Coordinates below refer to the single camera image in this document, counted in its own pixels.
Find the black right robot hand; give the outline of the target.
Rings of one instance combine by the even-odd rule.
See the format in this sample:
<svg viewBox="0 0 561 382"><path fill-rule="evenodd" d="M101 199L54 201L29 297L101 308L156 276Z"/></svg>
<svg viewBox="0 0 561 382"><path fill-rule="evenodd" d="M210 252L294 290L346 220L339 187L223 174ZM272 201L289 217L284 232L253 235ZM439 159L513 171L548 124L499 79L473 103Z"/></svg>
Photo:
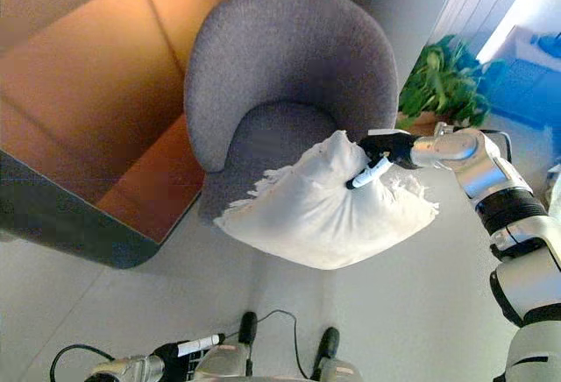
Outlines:
<svg viewBox="0 0 561 382"><path fill-rule="evenodd" d="M397 165L406 170L415 170L418 166L411 158L414 143L419 136L402 130L377 130L359 141L359 147L365 152L369 161L355 177L345 186L349 190L363 187L379 179L391 166Z"/></svg>

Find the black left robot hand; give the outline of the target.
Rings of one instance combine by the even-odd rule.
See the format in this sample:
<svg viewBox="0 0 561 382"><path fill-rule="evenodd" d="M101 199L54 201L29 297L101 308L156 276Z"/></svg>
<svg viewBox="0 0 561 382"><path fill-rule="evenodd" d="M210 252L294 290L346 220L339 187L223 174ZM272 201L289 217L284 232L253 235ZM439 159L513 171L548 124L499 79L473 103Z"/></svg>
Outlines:
<svg viewBox="0 0 561 382"><path fill-rule="evenodd" d="M210 350L225 339L224 333L213 334L192 341L166 343L158 347L153 355L163 363L160 381L183 382L188 380L189 363L193 354Z"/></svg>

